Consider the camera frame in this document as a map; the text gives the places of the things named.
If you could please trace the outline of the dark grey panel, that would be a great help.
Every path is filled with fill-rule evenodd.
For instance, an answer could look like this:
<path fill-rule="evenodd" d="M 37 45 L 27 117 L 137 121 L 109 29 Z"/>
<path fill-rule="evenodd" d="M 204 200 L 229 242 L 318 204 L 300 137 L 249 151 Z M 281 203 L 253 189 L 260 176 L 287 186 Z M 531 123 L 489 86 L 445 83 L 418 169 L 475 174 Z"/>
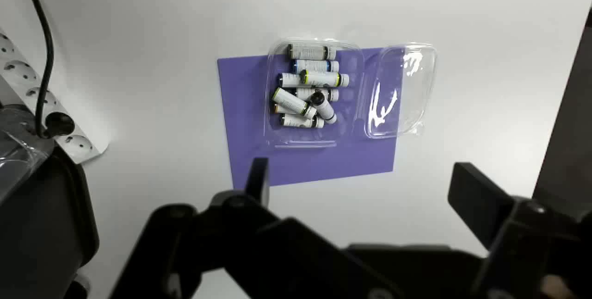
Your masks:
<path fill-rule="evenodd" d="M 575 219 L 592 211 L 592 7 L 533 197 Z"/>

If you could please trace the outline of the white tube with grey cap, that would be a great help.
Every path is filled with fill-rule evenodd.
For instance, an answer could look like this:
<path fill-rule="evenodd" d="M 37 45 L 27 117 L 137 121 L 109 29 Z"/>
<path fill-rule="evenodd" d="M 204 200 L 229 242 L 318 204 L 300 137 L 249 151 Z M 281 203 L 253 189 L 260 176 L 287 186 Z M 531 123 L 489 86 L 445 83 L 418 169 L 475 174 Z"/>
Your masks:
<path fill-rule="evenodd" d="M 294 96 L 303 101 L 309 101 L 314 93 L 323 93 L 327 101 L 338 101 L 339 90 L 334 88 L 295 88 Z"/>

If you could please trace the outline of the white tube with black top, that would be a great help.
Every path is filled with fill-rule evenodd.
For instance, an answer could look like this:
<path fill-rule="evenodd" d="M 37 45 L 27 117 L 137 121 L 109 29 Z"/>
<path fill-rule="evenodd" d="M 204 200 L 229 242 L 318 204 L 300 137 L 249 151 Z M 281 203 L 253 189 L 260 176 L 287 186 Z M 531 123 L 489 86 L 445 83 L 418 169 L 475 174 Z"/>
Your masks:
<path fill-rule="evenodd" d="M 326 123 L 335 124 L 337 122 L 338 118 L 336 113 L 323 92 L 313 92 L 309 98 L 309 101 L 317 110 L 317 115 L 325 120 Z"/>

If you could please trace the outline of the white tube with green band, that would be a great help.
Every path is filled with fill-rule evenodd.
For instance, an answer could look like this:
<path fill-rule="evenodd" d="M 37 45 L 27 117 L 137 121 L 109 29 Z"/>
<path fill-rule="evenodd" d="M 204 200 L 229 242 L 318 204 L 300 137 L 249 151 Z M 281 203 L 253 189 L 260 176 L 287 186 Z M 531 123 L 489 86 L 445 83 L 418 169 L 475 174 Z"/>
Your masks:
<path fill-rule="evenodd" d="M 281 87 L 277 87 L 275 92 L 273 92 L 272 100 L 276 104 L 285 107 L 306 119 L 313 119 L 317 114 L 317 109 L 308 103 L 308 101 L 299 99 Z"/>

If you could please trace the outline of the clear plastic container lid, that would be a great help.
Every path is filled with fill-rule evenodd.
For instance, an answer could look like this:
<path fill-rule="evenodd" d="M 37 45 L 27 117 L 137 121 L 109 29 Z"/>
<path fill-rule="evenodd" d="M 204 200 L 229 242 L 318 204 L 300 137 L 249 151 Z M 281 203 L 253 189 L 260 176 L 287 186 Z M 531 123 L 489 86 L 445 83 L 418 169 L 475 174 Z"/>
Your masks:
<path fill-rule="evenodd" d="M 359 113 L 369 139 L 417 132 L 431 98 L 436 67 L 436 49 L 424 43 L 395 44 L 368 58 Z"/>

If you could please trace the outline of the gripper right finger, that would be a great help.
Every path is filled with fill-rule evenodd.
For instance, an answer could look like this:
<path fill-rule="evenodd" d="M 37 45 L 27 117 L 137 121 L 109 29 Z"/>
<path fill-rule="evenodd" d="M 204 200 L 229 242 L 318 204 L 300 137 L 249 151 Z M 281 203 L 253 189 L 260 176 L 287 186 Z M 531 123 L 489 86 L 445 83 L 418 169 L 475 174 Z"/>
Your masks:
<path fill-rule="evenodd" d="M 453 164 L 448 203 L 487 250 L 474 299 L 550 299 L 556 276 L 577 299 L 592 299 L 592 211 L 576 219 L 535 199 L 511 196 L 469 162 Z"/>

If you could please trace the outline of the purple sheet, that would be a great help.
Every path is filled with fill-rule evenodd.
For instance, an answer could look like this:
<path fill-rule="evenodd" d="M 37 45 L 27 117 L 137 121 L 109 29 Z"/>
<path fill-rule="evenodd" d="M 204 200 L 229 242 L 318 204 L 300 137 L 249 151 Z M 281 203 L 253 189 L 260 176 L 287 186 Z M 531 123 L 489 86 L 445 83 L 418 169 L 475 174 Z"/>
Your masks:
<path fill-rule="evenodd" d="M 387 173 L 393 170 L 397 140 L 370 139 L 363 128 L 336 146 L 276 149 L 264 142 L 266 56 L 218 59 L 223 114 L 233 186 L 245 187 L 252 160 L 269 158 L 273 186 Z"/>

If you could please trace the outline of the white power strip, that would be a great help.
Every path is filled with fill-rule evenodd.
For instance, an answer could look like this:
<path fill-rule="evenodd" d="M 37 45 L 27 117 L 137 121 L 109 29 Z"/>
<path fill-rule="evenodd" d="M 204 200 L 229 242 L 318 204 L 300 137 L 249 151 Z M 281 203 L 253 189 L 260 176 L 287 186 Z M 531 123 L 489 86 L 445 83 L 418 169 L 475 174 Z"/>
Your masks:
<path fill-rule="evenodd" d="M 34 69 L 28 59 L 0 27 L 0 78 L 30 111 L 35 111 L 42 73 Z M 82 164 L 104 154 L 109 145 L 97 112 L 80 94 L 70 94 L 62 81 L 57 88 L 49 87 L 43 118 L 50 113 L 61 112 L 72 118 L 74 131 L 55 137 L 55 142 L 76 163 Z"/>

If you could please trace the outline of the white tube with blue band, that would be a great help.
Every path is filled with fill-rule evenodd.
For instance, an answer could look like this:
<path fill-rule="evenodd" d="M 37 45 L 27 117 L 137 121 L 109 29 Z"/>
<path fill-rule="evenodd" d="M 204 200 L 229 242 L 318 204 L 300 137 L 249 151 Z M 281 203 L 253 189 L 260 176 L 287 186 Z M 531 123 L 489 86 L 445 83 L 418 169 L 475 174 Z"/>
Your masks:
<path fill-rule="evenodd" d="M 322 73 L 338 73 L 340 63 L 332 60 L 292 59 L 291 67 L 294 74 L 299 74 L 304 70 Z"/>

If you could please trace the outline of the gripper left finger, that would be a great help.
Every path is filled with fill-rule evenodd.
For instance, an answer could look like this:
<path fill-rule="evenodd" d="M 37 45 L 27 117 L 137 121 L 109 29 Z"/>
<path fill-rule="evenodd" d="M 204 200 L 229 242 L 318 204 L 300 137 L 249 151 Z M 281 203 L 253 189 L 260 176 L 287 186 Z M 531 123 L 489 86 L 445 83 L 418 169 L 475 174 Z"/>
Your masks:
<path fill-rule="evenodd" d="M 218 192 L 204 211 L 154 210 L 109 299 L 191 299 L 224 269 L 250 299 L 402 299 L 395 284 L 294 218 L 267 207 L 268 159 L 244 191 Z"/>

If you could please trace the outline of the white tube with yellow band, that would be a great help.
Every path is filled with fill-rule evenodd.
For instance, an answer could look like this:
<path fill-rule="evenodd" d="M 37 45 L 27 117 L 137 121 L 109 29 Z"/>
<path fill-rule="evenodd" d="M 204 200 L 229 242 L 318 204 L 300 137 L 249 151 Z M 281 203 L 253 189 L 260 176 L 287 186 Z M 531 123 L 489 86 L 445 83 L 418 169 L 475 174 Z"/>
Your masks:
<path fill-rule="evenodd" d="M 348 74 L 335 72 L 321 72 L 313 70 L 303 70 L 299 73 L 301 83 L 313 87 L 348 87 L 350 77 Z"/>

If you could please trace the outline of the black device housing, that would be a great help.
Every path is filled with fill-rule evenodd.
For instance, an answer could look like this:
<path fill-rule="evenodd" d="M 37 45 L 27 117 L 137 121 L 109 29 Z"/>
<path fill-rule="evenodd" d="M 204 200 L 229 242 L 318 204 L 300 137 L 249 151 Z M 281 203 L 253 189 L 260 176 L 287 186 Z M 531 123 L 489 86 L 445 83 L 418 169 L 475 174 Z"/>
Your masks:
<path fill-rule="evenodd" d="M 98 248 L 82 166 L 25 106 L 0 106 L 0 299 L 89 299 Z"/>

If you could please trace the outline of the white tube with dark cap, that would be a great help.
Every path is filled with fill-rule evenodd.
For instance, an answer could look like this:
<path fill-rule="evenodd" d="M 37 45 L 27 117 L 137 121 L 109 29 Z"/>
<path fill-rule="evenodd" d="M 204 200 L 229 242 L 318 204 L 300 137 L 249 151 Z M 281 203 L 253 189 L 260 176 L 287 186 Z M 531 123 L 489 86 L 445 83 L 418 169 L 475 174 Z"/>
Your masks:
<path fill-rule="evenodd" d="M 336 48 L 320 44 L 288 44 L 287 53 L 290 59 L 315 61 L 331 61 L 336 58 Z"/>

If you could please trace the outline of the clear plastic container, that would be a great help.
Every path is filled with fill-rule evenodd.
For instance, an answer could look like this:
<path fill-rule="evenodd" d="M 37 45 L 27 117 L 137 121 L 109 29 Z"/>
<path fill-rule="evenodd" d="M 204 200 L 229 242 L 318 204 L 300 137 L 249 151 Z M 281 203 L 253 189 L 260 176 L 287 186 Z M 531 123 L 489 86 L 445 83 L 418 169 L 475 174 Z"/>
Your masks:
<path fill-rule="evenodd" d="M 325 123 L 322 129 L 284 127 L 280 125 L 279 115 L 271 113 L 275 103 L 273 92 L 278 86 L 278 74 L 293 74 L 288 44 L 320 44 L 336 48 L 334 61 L 340 63 L 339 73 L 348 74 L 348 87 L 338 87 L 339 100 L 330 101 L 338 118 L 335 124 Z M 364 79 L 364 55 L 355 44 L 333 39 L 283 39 L 271 47 L 266 60 L 266 80 L 264 92 L 264 138 L 273 147 L 282 149 L 313 149 L 333 147 L 353 133 L 357 106 L 361 99 L 361 86 Z M 283 88 L 293 94 L 295 88 Z"/>

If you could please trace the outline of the white tube with black cap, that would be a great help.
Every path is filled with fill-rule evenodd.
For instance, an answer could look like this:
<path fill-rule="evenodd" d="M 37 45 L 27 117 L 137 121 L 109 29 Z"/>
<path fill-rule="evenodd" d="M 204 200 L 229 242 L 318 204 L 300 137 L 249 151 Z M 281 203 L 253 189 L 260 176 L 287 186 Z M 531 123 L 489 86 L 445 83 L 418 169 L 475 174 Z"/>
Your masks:
<path fill-rule="evenodd" d="M 280 73 L 277 75 L 277 83 L 281 88 L 305 88 L 307 85 L 302 83 L 302 77 L 299 74 Z"/>

